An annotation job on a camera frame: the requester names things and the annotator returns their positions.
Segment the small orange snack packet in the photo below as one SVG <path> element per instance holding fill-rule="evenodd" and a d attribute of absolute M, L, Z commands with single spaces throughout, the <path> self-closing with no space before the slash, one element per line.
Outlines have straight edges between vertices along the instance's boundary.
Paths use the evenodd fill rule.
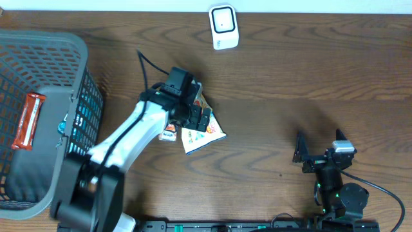
<path fill-rule="evenodd" d="M 174 124 L 169 124 L 166 128 L 158 135 L 159 140 L 174 142 L 177 140 L 178 127 Z"/>

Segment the yellow white chips bag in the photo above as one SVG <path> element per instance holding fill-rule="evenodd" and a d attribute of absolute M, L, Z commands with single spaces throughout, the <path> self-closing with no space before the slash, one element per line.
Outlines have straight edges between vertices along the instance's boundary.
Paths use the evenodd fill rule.
<path fill-rule="evenodd" d="M 200 148 L 207 146 L 208 144 L 215 142 L 217 140 L 224 139 L 227 134 L 222 130 L 221 126 L 217 122 L 212 108 L 209 106 L 202 94 L 203 88 L 200 87 L 200 93 L 197 94 L 194 99 L 194 104 L 201 106 L 202 109 L 210 109 L 211 114 L 209 117 L 209 124 L 206 127 L 206 132 L 200 132 L 196 130 L 190 130 L 187 128 L 182 128 L 181 138 L 183 148 L 187 155 L 192 152 L 199 150 Z"/>

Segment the red orange chocolate bar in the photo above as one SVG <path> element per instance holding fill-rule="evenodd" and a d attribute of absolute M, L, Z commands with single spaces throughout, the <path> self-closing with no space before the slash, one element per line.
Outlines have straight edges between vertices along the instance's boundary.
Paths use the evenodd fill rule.
<path fill-rule="evenodd" d="M 11 145 L 13 150 L 32 150 L 39 113 L 45 100 L 45 95 L 38 93 L 26 94 L 23 112 L 17 124 L 15 139 Z"/>

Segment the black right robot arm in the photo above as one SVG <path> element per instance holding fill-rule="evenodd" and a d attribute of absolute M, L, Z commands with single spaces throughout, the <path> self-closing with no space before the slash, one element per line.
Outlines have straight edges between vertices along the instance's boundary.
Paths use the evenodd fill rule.
<path fill-rule="evenodd" d="M 369 192 L 356 183 L 342 181 L 342 171 L 352 165 L 356 153 L 341 130 L 336 130 L 331 148 L 322 155 L 309 154 L 303 133 L 297 134 L 292 161 L 303 165 L 303 173 L 315 174 L 315 192 L 321 196 L 315 202 L 324 208 L 325 220 L 356 221 L 363 217 Z"/>

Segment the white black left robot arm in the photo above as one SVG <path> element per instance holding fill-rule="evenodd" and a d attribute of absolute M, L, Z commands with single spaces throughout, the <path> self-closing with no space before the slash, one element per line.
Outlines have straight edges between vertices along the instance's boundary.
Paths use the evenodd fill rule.
<path fill-rule="evenodd" d="M 85 154 L 69 152 L 61 166 L 50 216 L 72 231 L 134 231 L 123 212 L 125 175 L 144 148 L 170 124 L 205 132 L 211 110 L 196 105 L 203 85 L 174 67 L 165 82 L 140 94 L 132 114 Z"/>

